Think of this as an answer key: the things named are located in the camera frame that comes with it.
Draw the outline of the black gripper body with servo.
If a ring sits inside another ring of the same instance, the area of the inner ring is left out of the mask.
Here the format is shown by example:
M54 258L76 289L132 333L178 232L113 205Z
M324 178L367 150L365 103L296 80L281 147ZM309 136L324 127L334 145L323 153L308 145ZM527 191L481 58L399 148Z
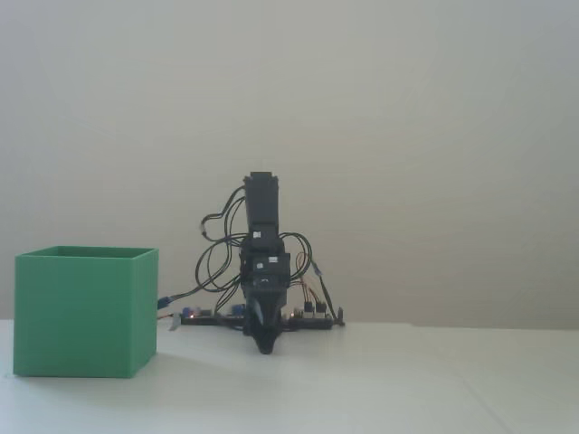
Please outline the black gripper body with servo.
M286 299L290 286L290 254L281 250L241 250L240 278L246 299Z

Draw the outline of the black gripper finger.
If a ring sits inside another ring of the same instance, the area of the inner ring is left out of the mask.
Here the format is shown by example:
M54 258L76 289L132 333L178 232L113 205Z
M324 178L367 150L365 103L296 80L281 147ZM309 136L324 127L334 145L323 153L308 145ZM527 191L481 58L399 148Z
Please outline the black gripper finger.
M271 354L283 328L282 308L287 304L287 295L269 296L263 304L263 353Z
M253 338L261 354L267 353L267 335L261 305L254 297L246 299L245 334Z

